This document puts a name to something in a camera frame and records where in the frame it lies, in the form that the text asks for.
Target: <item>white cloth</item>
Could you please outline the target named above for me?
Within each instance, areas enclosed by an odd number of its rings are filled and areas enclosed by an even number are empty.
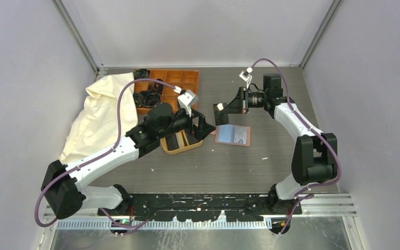
[[[117,139],[117,100],[123,87],[134,80],[133,73],[101,78],[86,88],[84,108],[71,126],[64,150],[59,158],[69,163],[92,155],[115,143]],[[137,125],[134,84],[124,92],[121,101],[122,134]]]

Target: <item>gray tabletop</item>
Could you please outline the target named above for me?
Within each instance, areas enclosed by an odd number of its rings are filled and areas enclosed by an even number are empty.
[[[230,102],[238,87],[242,68],[190,68],[199,70],[197,109],[215,124],[213,104]],[[301,68],[282,68],[291,98],[300,111],[317,125]],[[132,72],[109,69],[108,74]],[[253,82],[263,84],[263,74],[274,73],[269,67],[255,68]],[[117,167],[99,177],[92,185],[123,185],[130,193],[266,193],[291,173],[295,142],[286,129],[263,109],[250,109],[247,115],[230,115],[231,124],[251,127],[249,147],[218,144],[208,136],[202,146],[175,155],[158,148],[143,158]],[[336,186],[312,189],[313,192],[337,192]]]

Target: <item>orange compartment tray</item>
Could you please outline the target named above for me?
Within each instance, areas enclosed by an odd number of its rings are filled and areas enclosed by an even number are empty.
[[[149,78],[162,79],[173,86],[179,86],[184,90],[191,90],[196,95],[198,94],[198,71],[197,70],[172,70],[172,69],[148,69]],[[148,90],[148,87],[153,82],[137,82],[134,85],[134,92]],[[164,86],[161,95],[161,101],[169,103],[172,106],[172,111],[175,113],[179,110],[177,106],[178,93],[174,92],[171,88]],[[137,114],[147,114],[150,108],[137,108]]]

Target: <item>metal floor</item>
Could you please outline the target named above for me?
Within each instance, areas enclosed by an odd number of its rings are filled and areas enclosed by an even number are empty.
[[[294,218],[292,224],[281,238],[268,229],[140,230],[116,238],[108,230],[59,230],[51,250],[352,249],[340,217]]]
[[[199,70],[197,109],[215,124],[213,104],[230,102],[238,87],[243,68],[189,68]],[[282,68],[291,98],[310,122],[317,125],[303,72],[298,67]],[[107,74],[132,72],[110,68]],[[253,82],[263,86],[263,74],[273,67],[255,68]],[[251,145],[242,147],[215,143],[207,137],[203,145],[176,155],[158,148],[147,156],[117,167],[95,180],[94,186],[121,184],[130,193],[266,193],[291,173],[295,142],[286,129],[263,109],[250,109],[247,115],[230,115],[230,123],[251,127]],[[314,188],[312,192],[338,192],[336,186]]]

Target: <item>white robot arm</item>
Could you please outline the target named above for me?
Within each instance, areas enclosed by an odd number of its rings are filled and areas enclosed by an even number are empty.
[[[252,79],[249,74],[241,76],[244,80]],[[253,83],[239,88],[234,100],[229,104],[214,104],[216,125],[228,124],[228,114],[247,114],[249,108],[263,108],[269,115],[281,123],[292,139],[296,142],[292,158],[292,173],[283,181],[275,184],[271,192],[280,201],[292,200],[296,193],[314,183],[326,182],[337,176],[337,166],[333,155],[315,135],[320,134],[336,152],[336,137],[332,133],[323,133],[312,125],[298,110],[294,101],[283,96],[281,76],[279,74],[265,74],[263,89],[257,86],[256,92],[249,90]],[[321,156],[314,157],[314,150]]]
[[[160,139],[185,130],[196,140],[203,140],[215,130],[215,126],[206,122],[205,116],[192,106],[198,97],[190,90],[183,91],[178,97],[182,107],[172,113],[172,106],[162,103],[151,109],[144,122],[132,128],[120,138],[116,148],[114,144],[94,153],[91,156],[70,162],[66,165],[59,160],[48,166],[41,190],[57,176],[69,171],[63,178],[53,184],[45,197],[58,219],[65,219],[80,209],[107,208],[119,214],[130,207],[130,196],[120,185],[110,187],[88,186],[99,176],[129,161],[136,160],[160,145]],[[198,117],[198,124],[193,119]]]

